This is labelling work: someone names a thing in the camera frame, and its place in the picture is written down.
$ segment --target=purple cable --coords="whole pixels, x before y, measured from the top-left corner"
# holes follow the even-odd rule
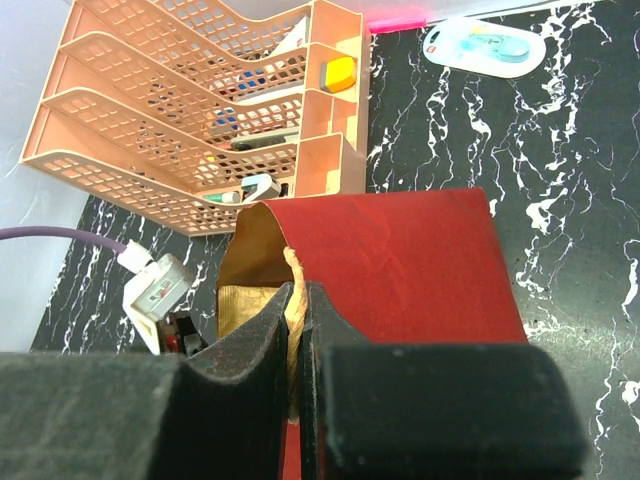
[[[124,243],[120,243],[110,238],[96,235],[95,233],[85,232],[84,230],[76,230],[75,228],[45,226],[0,228],[0,240],[8,240],[10,238],[20,237],[72,238],[74,240],[92,243],[93,245],[110,248],[116,253],[122,253],[127,248]]]

